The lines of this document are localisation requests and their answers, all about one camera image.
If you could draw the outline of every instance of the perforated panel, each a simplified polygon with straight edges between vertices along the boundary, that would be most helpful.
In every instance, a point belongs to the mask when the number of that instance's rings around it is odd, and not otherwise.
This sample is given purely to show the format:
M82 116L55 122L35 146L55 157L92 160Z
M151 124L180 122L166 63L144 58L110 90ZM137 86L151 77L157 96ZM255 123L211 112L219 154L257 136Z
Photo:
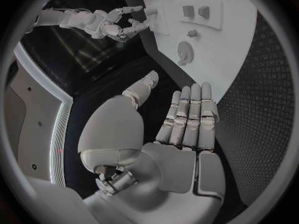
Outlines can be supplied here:
M216 136L241 199L249 205L269 184L284 157L294 113L288 62L260 14L245 63L218 111Z

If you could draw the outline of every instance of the white robot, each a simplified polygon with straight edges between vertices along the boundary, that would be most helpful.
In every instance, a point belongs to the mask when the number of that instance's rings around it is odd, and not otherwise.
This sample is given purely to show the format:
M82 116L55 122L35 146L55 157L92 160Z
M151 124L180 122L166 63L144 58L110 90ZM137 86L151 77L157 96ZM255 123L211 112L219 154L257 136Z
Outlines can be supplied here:
M30 29L42 25L75 27L95 39L108 36L126 42L150 23L130 19L132 27L128 28L115 23L124 13L142 9L124 7L109 13L42 10ZM103 103L86 123L78 152L84 167L99 175L99 191L86 203L108 203L124 220L130 217L139 224L211 223L225 196L223 167L213 152L219 117L211 85L194 84L174 92L155 140L143 145L144 124L137 109L157 84L158 74L152 71L122 95ZM120 223L119 217L113 220L113 216L109 223Z

